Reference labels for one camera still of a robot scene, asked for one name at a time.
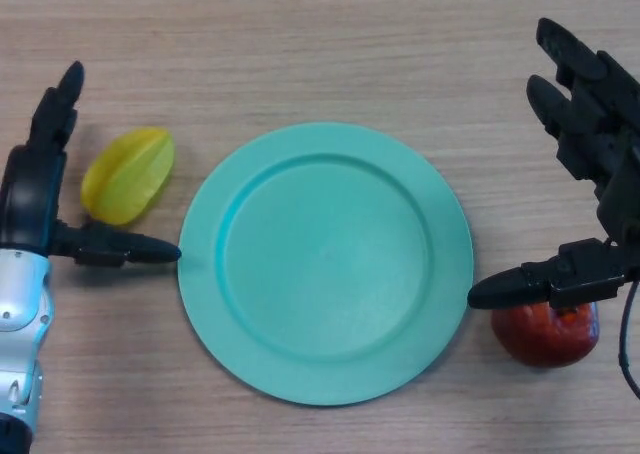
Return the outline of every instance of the wooden table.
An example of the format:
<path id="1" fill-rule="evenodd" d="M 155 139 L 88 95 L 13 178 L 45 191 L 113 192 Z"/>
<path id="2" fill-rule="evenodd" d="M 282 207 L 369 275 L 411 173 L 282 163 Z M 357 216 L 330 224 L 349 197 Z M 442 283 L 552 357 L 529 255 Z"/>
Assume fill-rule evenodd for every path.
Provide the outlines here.
<path id="1" fill-rule="evenodd" d="M 177 241 L 225 156 L 286 124 L 340 120 L 398 137 L 449 180 L 468 214 L 477 279 L 603 236 L 593 186 L 555 160 L 525 96 L 553 76 L 539 17 L 640 73 L 640 0 L 0 0 L 0 158 L 43 90 L 87 69 L 61 215 L 115 136 L 167 126 L 176 170 L 135 227 Z M 57 317 L 32 452 L 637 453 L 640 404 L 617 365 L 624 296 L 600 306 L 583 362 L 544 374 L 509 359 L 474 312 L 441 362 L 343 409 L 297 407 L 239 384 L 205 353 L 171 270 L 85 271 L 55 260 Z M 640 341 L 636 333 L 633 341 Z M 640 362 L 640 350 L 633 359 Z"/>

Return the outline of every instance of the red apple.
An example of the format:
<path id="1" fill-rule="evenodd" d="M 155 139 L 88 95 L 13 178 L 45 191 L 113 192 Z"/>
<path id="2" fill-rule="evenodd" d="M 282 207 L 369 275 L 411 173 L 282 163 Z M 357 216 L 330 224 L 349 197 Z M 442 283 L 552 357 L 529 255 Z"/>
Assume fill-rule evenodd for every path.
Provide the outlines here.
<path id="1" fill-rule="evenodd" d="M 596 303 L 553 309 L 548 303 L 491 313 L 491 327 L 516 360 L 532 367 L 563 367 L 578 362 L 600 335 Z"/>

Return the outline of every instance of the robotic arm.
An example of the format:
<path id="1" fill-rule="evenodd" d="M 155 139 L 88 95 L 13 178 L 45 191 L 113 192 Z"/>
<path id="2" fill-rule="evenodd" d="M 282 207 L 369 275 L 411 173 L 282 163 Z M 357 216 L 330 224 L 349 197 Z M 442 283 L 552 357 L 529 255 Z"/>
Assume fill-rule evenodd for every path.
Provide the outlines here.
<path id="1" fill-rule="evenodd" d="M 548 261 L 481 281 L 468 295 L 476 309 L 575 306 L 615 297 L 620 286 L 640 279 L 640 84 L 609 54 L 594 54 L 549 19 L 540 20 L 537 41 L 572 98 L 532 76 L 529 103 L 557 139 L 558 160 L 575 179 L 595 183 L 597 216 L 609 239 L 565 244 Z"/>
<path id="2" fill-rule="evenodd" d="M 46 90 L 0 186 L 0 454 L 28 453 L 36 431 L 43 382 L 37 356 L 54 317 L 49 256 L 106 267 L 180 258 L 168 242 L 99 222 L 78 229 L 58 220 L 64 148 L 83 80 L 84 68 L 75 62 Z"/>

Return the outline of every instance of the table surface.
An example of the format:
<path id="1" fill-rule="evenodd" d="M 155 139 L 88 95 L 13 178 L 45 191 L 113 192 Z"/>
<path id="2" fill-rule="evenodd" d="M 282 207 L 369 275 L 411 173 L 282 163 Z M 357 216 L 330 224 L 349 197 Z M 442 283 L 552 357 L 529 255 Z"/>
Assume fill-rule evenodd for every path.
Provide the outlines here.
<path id="1" fill-rule="evenodd" d="M 25 138 L 44 88 L 81 59 L 61 215 L 82 220 L 83 172 L 111 139 L 167 126 L 173 179 L 135 228 L 177 241 L 198 186 L 238 146 L 302 121 L 365 124 L 446 176 L 482 279 L 603 237 L 593 186 L 555 160 L 526 100 L 530 74 L 554 74 L 535 43 L 542 16 L 640 73 L 640 0 L 0 0 L 0 158 Z M 313 409 L 240 385 L 193 335 L 173 270 L 138 272 L 54 261 L 32 452 L 638 452 L 640 404 L 616 364 L 624 296 L 601 303 L 599 344 L 572 367 L 519 366 L 473 312 L 404 388 Z"/>

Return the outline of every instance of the teal plate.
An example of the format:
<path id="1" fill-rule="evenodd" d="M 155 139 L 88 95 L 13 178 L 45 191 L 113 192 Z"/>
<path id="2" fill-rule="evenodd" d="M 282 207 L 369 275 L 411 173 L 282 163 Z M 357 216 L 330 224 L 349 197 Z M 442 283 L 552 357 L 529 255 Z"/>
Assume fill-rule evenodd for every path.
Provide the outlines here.
<path id="1" fill-rule="evenodd" d="M 245 383 L 311 405 L 386 394 L 445 349 L 473 281 L 469 228 L 425 159 L 365 127 L 310 123 L 222 162 L 184 222 L 184 306 Z"/>

